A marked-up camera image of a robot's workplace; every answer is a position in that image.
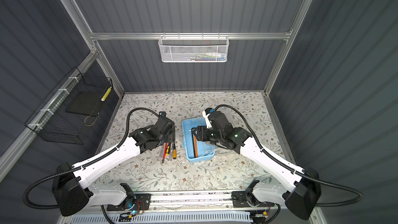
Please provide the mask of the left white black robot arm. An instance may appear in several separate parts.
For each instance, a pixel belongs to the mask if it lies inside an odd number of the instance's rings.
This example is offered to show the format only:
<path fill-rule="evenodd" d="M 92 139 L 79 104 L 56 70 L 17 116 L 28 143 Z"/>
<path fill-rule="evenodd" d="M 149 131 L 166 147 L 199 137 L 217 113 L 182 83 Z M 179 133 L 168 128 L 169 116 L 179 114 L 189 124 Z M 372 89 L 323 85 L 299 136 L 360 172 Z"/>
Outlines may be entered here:
<path fill-rule="evenodd" d="M 126 183 L 115 186 L 95 186 L 93 183 L 117 165 L 175 140 L 175 124 L 167 117 L 159 117 L 154 125 L 126 133 L 122 141 L 104 152 L 70 166 L 64 163 L 60 172 L 73 168 L 74 172 L 57 177 L 52 192 L 62 216 L 72 216 L 89 206 L 113 205 L 124 211 L 143 209 L 133 190 Z"/>

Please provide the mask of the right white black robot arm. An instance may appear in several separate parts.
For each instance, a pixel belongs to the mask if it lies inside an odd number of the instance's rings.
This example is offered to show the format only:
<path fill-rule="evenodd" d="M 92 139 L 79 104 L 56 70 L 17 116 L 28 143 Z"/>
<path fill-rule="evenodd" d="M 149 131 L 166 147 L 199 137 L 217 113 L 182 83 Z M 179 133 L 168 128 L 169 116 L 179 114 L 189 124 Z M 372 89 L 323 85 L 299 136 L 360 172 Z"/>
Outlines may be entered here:
<path fill-rule="evenodd" d="M 205 125 L 194 129 L 198 141 L 232 150 L 252 160 L 279 181 L 280 186 L 269 186 L 258 179 L 253 180 L 243 196 L 249 206 L 257 207 L 266 203 L 284 205 L 296 217 L 302 220 L 310 218 L 321 196 L 319 183 L 290 172 L 288 168 L 299 172 L 303 169 L 271 150 L 261 148 L 251 131 L 233 127 L 222 112 L 207 108 L 202 115 Z"/>

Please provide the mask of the light blue plastic tool box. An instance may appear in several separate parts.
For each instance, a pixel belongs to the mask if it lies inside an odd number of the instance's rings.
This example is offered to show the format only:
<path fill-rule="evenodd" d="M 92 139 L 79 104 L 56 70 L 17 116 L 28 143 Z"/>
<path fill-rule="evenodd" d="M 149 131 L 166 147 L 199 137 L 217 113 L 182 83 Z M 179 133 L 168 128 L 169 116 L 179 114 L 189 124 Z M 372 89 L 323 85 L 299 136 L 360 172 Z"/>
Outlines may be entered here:
<path fill-rule="evenodd" d="M 194 128 L 204 126 L 206 122 L 203 117 L 185 119 L 182 121 L 183 144 L 186 150 L 186 157 L 190 163 L 197 163 L 211 160 L 215 155 L 215 147 L 198 140 Z"/>

